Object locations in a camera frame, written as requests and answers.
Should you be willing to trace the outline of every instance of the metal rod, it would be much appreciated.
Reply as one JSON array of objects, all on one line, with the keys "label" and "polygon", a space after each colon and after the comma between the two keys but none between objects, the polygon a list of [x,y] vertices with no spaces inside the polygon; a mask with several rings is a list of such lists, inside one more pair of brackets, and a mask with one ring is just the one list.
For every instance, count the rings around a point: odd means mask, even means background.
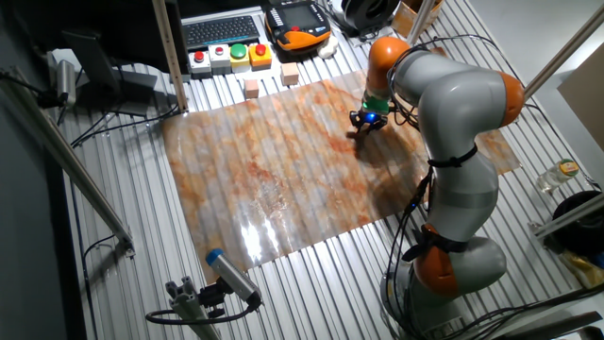
[{"label": "metal rod", "polygon": [[180,73],[178,56],[176,55],[174,39],[172,38],[172,28],[170,28],[170,20],[168,19],[166,2],[165,0],[152,1],[153,9],[155,10],[155,17],[158,21],[161,42],[163,43],[163,50],[166,54],[166,59],[168,59],[170,77],[172,78],[172,83],[174,84],[174,88],[176,90],[176,101],[178,102],[180,112],[184,113],[189,111],[189,104],[187,103],[187,96],[185,95],[185,87],[182,84],[182,74]]},{"label": "metal rod", "polygon": [[90,174],[79,161],[74,150],[60,134],[55,122],[38,108],[34,97],[23,86],[9,81],[0,81],[0,89],[7,94],[8,98],[13,100],[19,112],[35,130],[36,136],[42,140],[44,146],[48,148],[55,160],[88,199],[111,231],[115,233],[120,242],[124,243],[124,247],[130,250],[129,254],[133,254],[130,233],[124,228],[122,221],[107,202],[103,193],[94,184]]},{"label": "metal rod", "polygon": [[587,216],[590,213],[597,212],[604,208],[604,195],[600,194],[596,197],[581,204],[570,212],[565,213],[560,218],[557,218],[549,223],[542,225],[535,231],[535,237],[540,240],[550,233],[568,226],[571,223]]},{"label": "metal rod", "polygon": [[525,89],[525,102],[539,90],[545,82],[572,56],[579,47],[602,25],[604,22],[604,5],[602,5],[583,27],[566,43],[556,56],[544,67],[543,70],[530,82]]},{"label": "metal rod", "polygon": [[422,6],[417,11],[417,17],[415,17],[415,21],[413,22],[413,26],[407,36],[407,43],[409,46],[415,45],[417,42],[417,38],[422,33],[422,29],[424,28],[424,24],[428,19],[428,15],[434,8],[434,3],[436,0],[424,0],[422,1]]}]

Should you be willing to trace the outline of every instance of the red button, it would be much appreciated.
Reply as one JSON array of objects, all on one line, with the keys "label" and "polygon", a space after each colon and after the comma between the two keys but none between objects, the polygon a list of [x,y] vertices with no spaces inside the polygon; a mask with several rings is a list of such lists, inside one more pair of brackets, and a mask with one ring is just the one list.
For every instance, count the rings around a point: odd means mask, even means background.
[{"label": "red button", "polygon": [[201,52],[201,51],[197,51],[197,52],[195,52],[195,57],[194,58],[195,58],[195,61],[201,62],[201,61],[204,60],[204,53]]},{"label": "red button", "polygon": [[264,56],[264,53],[266,53],[266,46],[263,44],[256,45],[256,54]]}]

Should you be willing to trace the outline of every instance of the cardboard box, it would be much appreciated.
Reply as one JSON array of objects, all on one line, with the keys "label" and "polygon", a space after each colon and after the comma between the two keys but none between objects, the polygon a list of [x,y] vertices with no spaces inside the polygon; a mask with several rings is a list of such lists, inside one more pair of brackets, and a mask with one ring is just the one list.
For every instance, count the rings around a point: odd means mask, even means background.
[{"label": "cardboard box", "polygon": [[[434,8],[428,14],[428,19],[426,20],[426,24],[422,27],[420,33],[424,32],[438,16],[438,13],[441,12],[441,6],[443,5],[444,0],[436,0],[434,3]],[[411,28],[413,27],[413,21],[417,17],[417,12],[413,9],[419,10],[421,6],[421,1],[413,1],[413,0],[405,0],[401,1],[396,14],[394,15],[392,27],[395,29],[400,35],[407,38],[409,33],[411,32]]]}]

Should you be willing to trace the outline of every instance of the black clamp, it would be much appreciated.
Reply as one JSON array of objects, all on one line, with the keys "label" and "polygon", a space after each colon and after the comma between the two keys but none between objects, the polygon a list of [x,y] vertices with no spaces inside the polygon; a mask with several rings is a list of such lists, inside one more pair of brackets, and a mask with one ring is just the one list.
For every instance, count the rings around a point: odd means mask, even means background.
[{"label": "black clamp", "polygon": [[388,115],[377,112],[366,112],[364,110],[352,110],[348,117],[352,126],[357,128],[357,133],[361,132],[363,126],[368,126],[367,134],[372,130],[379,130],[388,124]]},{"label": "black clamp", "polygon": [[416,235],[418,243],[412,246],[403,254],[403,260],[406,262],[413,261],[416,257],[426,253],[432,247],[437,247],[445,253],[449,252],[464,252],[468,248],[467,242],[458,242],[449,240],[436,232],[428,230],[426,226],[422,226],[422,233]]},{"label": "black clamp", "polygon": [[476,144],[474,144],[474,147],[470,151],[468,151],[468,153],[459,158],[451,157],[448,161],[428,160],[428,164],[433,167],[461,167],[461,164],[463,162],[471,159],[472,156],[476,155],[477,152],[478,147],[476,146]]}]

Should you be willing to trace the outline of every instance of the wooden cube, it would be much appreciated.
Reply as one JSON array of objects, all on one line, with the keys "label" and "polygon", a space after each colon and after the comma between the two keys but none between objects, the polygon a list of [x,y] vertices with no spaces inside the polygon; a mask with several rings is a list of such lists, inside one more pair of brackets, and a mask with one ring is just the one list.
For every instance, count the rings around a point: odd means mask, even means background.
[{"label": "wooden cube", "polygon": [[245,81],[245,98],[258,98],[258,81],[256,79],[249,79]]},{"label": "wooden cube", "polygon": [[295,62],[281,64],[281,82],[283,86],[292,86],[298,83],[298,65]]}]

